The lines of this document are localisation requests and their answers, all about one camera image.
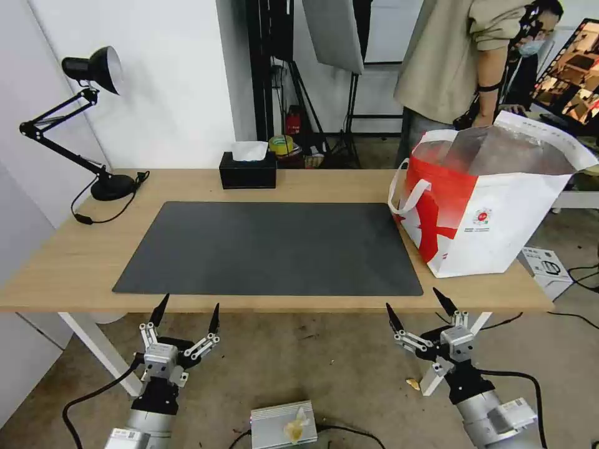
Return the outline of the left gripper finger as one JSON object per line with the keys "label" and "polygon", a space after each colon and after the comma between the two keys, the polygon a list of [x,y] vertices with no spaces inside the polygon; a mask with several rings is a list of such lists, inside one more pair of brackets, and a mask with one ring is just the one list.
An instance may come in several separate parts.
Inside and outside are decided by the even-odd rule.
{"label": "left gripper finger", "polygon": [[158,306],[153,309],[149,321],[139,325],[140,334],[142,336],[145,348],[149,348],[152,344],[156,344],[158,342],[157,329],[165,314],[169,297],[170,294],[167,293],[160,301]]}
{"label": "left gripper finger", "polygon": [[217,303],[208,326],[207,335],[193,344],[190,348],[183,352],[186,359],[192,362],[200,362],[201,359],[214,349],[220,342],[220,304]]}

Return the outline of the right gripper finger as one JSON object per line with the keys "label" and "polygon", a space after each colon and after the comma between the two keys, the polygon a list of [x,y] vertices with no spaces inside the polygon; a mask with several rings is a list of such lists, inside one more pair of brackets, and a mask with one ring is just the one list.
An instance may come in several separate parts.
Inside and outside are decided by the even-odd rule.
{"label": "right gripper finger", "polygon": [[444,329],[456,326],[468,327],[468,312],[460,311],[454,304],[453,300],[450,297],[443,294],[442,292],[440,292],[440,290],[438,290],[436,287],[433,287],[433,292],[437,300],[439,301],[439,304],[450,319],[450,321],[446,322],[446,326],[444,327]]}
{"label": "right gripper finger", "polygon": [[393,338],[396,344],[413,354],[416,354],[417,352],[427,355],[433,354],[432,342],[425,340],[411,332],[407,332],[394,309],[388,302],[386,303],[386,310],[389,317],[389,325],[392,329]]}

